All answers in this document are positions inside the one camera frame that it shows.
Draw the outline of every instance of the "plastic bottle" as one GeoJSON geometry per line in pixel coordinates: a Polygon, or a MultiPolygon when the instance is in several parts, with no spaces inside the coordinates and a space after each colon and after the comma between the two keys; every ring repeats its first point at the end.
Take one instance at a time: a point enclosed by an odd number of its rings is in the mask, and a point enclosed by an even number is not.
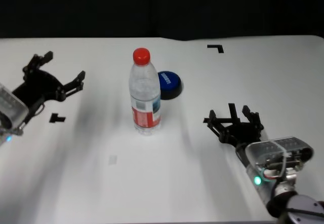
{"type": "Polygon", "coordinates": [[[129,88],[135,128],[150,135],[160,124],[160,82],[150,61],[150,52],[138,48],[133,53],[129,88]]]}

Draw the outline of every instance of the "white tabletop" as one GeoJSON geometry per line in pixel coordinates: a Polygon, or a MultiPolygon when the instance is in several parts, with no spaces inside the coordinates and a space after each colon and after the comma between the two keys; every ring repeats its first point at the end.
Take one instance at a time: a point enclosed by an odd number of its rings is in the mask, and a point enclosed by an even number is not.
{"type": "Polygon", "coordinates": [[[203,124],[211,109],[228,117],[229,102],[241,118],[245,104],[258,111],[269,138],[293,135],[314,148],[297,190],[324,200],[322,38],[0,40],[0,82],[15,89],[33,54],[49,50],[43,69],[62,83],[85,70],[84,90],[47,102],[23,137],[0,147],[0,223],[272,220],[233,147],[203,124]],[[181,96],[161,103],[154,136],[133,127],[137,47],[184,83],[181,96]],[[48,123],[51,113],[65,123],[48,123]]]}

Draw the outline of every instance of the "red bottle cap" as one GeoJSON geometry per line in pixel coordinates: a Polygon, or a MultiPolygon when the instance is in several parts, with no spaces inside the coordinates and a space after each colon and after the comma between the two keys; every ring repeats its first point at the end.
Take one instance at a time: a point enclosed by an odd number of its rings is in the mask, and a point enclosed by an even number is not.
{"type": "Polygon", "coordinates": [[[147,65],[150,62],[150,52],[146,48],[138,48],[133,53],[134,62],[137,65],[147,65]]]}

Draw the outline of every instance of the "blue lid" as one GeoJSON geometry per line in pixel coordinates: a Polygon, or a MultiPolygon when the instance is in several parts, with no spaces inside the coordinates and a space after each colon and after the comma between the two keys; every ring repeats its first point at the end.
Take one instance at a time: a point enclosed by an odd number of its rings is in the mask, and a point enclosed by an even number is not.
{"type": "Polygon", "coordinates": [[[180,95],[182,91],[180,77],[170,71],[161,71],[158,73],[161,88],[161,100],[170,100],[180,95]]]}

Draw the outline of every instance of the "robotic arm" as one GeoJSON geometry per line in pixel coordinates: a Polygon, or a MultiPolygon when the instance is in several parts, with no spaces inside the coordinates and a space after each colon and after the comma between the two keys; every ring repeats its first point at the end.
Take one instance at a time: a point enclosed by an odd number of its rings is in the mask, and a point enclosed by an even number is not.
{"type": "Polygon", "coordinates": [[[295,183],[298,172],[312,158],[313,149],[295,137],[261,141],[264,129],[258,113],[243,107],[248,123],[237,117],[235,105],[229,104],[231,118],[217,118],[213,110],[204,123],[221,143],[235,148],[261,200],[279,223],[324,223],[324,208],[309,196],[298,195],[295,183]],[[232,125],[224,127],[223,123],[232,125]]]}
{"type": "Polygon", "coordinates": [[[48,100],[64,101],[83,89],[86,73],[82,71],[73,81],[63,85],[53,75],[39,68],[53,59],[53,52],[34,55],[23,68],[24,83],[10,92],[0,84],[0,145],[11,135],[22,135],[23,128],[39,115],[48,100]]]}

